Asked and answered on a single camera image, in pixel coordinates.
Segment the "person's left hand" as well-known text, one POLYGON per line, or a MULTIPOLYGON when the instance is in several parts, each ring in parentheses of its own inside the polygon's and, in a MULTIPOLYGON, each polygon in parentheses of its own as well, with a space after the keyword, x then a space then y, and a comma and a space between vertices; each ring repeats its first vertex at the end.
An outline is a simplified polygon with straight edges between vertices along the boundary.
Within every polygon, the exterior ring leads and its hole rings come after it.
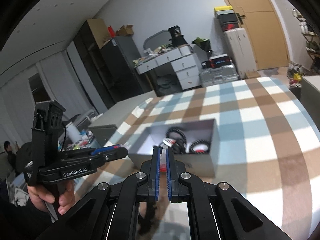
MULTIPOLYGON (((60 215, 66 213, 75 204, 74 182, 72 180, 64 181, 63 187, 65 191, 59 196, 58 212, 60 215)), ((27 189, 32 204, 40 211, 47 211, 43 202, 48 202, 50 204, 55 202, 52 193, 43 186, 28 186, 27 189)))

